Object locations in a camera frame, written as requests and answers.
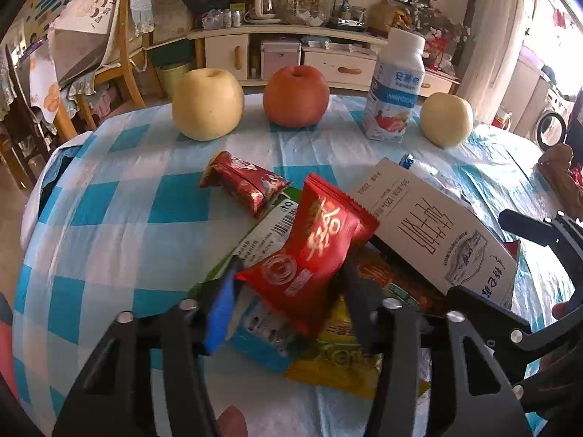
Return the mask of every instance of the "beige carton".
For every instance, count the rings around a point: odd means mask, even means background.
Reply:
[[[516,261],[468,209],[383,158],[350,192],[377,236],[442,293],[460,284],[507,308]]]

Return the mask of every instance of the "barcode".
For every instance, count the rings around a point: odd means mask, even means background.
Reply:
[[[288,237],[292,229],[293,221],[296,219],[297,207],[292,208],[282,219],[276,223],[271,231],[279,234],[281,237]]]

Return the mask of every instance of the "white curtain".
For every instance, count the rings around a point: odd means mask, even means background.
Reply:
[[[470,102],[478,122],[492,122],[508,88],[525,32],[532,0],[476,0],[469,64],[457,95]]]

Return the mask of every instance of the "blue label band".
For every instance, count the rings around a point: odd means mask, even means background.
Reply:
[[[406,108],[413,108],[417,100],[416,94],[408,94],[407,92],[401,92],[401,90],[385,87],[375,78],[372,79],[372,94],[381,102]]]

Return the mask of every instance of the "red wrapper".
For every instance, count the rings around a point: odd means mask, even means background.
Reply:
[[[221,186],[257,218],[290,184],[276,173],[221,151],[209,161],[199,187]]]
[[[330,279],[348,249],[368,241],[378,221],[315,174],[305,180],[290,236],[277,253],[237,275],[302,335],[316,338],[333,304]]]

